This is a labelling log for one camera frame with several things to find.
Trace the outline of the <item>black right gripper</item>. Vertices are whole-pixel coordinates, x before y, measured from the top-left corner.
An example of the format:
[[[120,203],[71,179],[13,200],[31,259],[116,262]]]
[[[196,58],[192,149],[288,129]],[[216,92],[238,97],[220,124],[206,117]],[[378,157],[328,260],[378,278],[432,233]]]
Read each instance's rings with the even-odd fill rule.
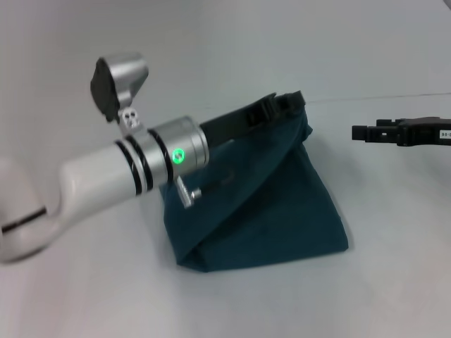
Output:
[[[398,146],[450,145],[450,119],[379,119],[376,126],[353,125],[352,140]]]

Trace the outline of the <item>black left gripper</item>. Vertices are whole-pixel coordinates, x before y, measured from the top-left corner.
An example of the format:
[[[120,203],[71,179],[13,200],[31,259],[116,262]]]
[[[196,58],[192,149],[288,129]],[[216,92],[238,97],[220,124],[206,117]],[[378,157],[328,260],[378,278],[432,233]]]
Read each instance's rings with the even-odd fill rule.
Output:
[[[275,93],[200,124],[209,146],[220,146],[232,139],[249,135],[251,132],[276,121],[280,115],[297,115],[304,110],[305,100],[301,91]]]

